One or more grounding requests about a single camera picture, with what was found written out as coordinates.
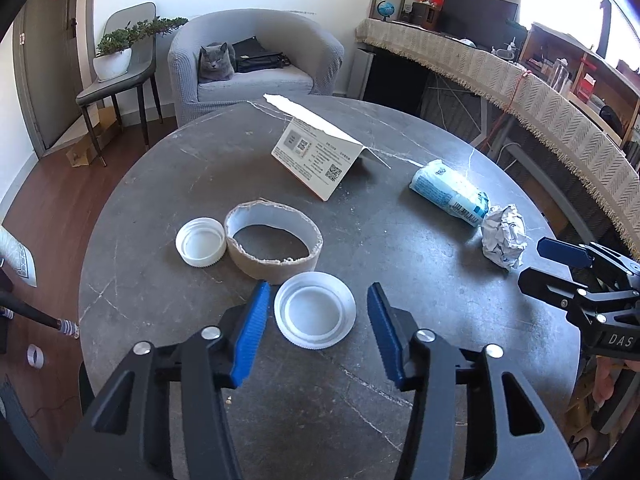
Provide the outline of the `right hand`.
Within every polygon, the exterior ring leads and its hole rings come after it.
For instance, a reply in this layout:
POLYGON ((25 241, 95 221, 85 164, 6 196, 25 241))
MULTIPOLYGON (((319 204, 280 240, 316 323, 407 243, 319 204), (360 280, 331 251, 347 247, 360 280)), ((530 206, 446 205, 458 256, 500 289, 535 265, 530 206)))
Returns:
POLYGON ((594 376, 592 390, 593 400, 597 406, 602 406, 613 395, 615 384, 613 373, 623 368, 638 372, 640 370, 640 362, 631 360, 619 361, 607 356, 597 357, 596 376, 594 376))

